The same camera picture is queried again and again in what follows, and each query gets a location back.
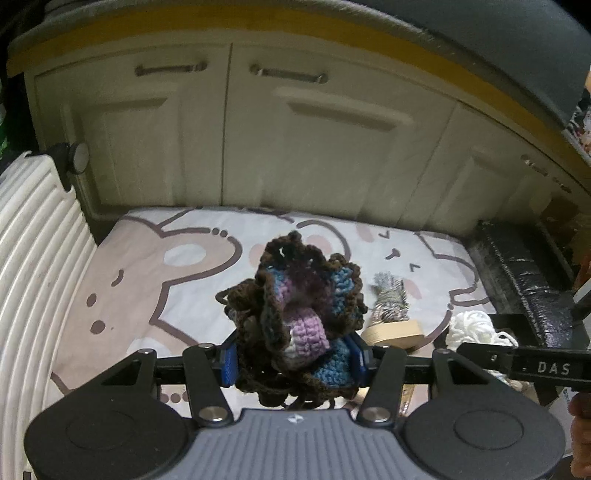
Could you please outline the dark brown crochet pouch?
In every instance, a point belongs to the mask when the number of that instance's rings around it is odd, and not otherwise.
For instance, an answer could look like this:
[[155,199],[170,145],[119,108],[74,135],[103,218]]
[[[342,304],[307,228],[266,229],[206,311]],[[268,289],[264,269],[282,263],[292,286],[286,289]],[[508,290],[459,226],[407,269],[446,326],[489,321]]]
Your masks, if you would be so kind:
[[346,336],[363,327],[368,307],[360,267],[291,231],[266,244],[256,275],[218,292],[235,324],[235,387],[266,407],[315,409],[351,400]]

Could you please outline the wooden base twine tree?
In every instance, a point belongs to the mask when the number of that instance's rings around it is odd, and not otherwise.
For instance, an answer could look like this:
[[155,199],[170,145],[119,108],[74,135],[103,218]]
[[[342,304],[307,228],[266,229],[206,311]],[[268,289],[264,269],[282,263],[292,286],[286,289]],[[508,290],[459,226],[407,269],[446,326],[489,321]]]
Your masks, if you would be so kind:
[[409,350],[424,339],[418,321],[411,320],[404,281],[390,272],[380,272],[374,277],[376,302],[370,322],[363,330],[362,338],[372,346],[398,347]]

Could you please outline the white yarn ball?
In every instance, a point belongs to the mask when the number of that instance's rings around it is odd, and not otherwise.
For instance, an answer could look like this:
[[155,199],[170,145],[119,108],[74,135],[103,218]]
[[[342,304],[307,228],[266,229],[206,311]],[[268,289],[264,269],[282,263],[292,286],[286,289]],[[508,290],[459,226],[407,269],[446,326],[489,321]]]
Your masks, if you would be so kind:
[[491,317],[482,311],[471,310],[454,315],[449,323],[445,345],[456,351],[463,343],[518,347],[518,341],[506,332],[498,332]]

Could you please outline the cartoon bear print mat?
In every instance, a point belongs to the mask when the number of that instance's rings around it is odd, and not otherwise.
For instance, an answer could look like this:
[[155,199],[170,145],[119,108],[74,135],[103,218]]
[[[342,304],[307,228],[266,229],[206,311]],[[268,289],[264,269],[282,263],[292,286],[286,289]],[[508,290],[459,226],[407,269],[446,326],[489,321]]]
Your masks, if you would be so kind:
[[117,221],[77,289],[50,372],[52,399],[70,393],[129,354],[177,356],[218,344],[233,325],[217,294],[256,274],[266,244],[290,232],[325,255],[360,267],[367,305],[375,278],[402,280],[410,318],[427,342],[464,311],[494,308],[464,244],[297,212],[256,209],[142,209]]

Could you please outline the cream cabinet right door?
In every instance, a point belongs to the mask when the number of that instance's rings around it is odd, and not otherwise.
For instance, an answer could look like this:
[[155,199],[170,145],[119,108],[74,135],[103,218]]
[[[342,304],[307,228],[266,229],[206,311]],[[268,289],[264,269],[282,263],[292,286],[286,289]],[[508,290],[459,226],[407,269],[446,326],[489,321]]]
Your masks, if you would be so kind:
[[583,207],[586,194],[558,164],[490,117],[457,106],[400,224],[469,234],[486,219],[529,220],[553,198]]

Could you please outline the cream cabinet door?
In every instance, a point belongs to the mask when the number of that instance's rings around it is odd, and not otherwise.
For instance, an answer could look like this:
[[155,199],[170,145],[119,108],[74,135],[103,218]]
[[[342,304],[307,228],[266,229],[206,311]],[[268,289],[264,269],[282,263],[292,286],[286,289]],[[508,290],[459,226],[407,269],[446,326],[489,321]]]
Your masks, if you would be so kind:
[[451,98],[383,70],[235,46],[223,200],[396,224],[454,108]]
[[223,44],[165,46],[32,78],[39,143],[88,148],[73,183],[91,215],[221,203],[229,56]]
[[400,224],[469,234],[486,219],[529,220],[553,198],[583,207],[586,194],[558,164],[490,117],[457,106]]

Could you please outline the white ribbed suitcase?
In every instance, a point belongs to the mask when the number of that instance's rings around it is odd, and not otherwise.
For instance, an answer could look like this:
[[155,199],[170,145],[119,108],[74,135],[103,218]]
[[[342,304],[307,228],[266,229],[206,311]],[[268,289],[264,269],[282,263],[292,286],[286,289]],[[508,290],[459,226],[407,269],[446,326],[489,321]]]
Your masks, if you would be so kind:
[[73,296],[95,252],[74,189],[47,155],[1,175],[1,476],[27,470],[24,433],[42,411]]

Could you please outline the cream cabinet middle door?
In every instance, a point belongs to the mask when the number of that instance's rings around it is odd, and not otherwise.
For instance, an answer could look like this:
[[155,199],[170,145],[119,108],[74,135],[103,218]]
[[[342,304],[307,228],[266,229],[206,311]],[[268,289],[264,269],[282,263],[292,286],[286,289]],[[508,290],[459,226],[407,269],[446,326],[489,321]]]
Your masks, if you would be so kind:
[[235,46],[223,200],[396,224],[454,108],[451,98],[383,70]]

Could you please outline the cream cabinet left door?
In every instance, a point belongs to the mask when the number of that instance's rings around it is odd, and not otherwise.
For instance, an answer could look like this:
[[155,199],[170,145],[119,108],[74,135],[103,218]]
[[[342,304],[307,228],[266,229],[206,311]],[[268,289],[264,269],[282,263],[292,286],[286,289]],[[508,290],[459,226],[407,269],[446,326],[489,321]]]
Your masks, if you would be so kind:
[[165,46],[32,78],[39,143],[88,148],[73,183],[91,215],[221,203],[229,56],[223,44]]

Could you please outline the wooden edged desk top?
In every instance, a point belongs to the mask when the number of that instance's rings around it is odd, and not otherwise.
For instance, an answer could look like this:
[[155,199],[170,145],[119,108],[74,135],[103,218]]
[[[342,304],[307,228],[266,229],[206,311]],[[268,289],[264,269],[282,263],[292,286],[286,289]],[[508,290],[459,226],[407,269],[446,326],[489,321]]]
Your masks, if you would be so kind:
[[582,186],[590,159],[549,109],[464,48],[348,1],[99,1],[46,21],[8,47],[15,76],[75,51],[160,33],[281,32],[379,54],[456,88],[472,106],[514,127]]

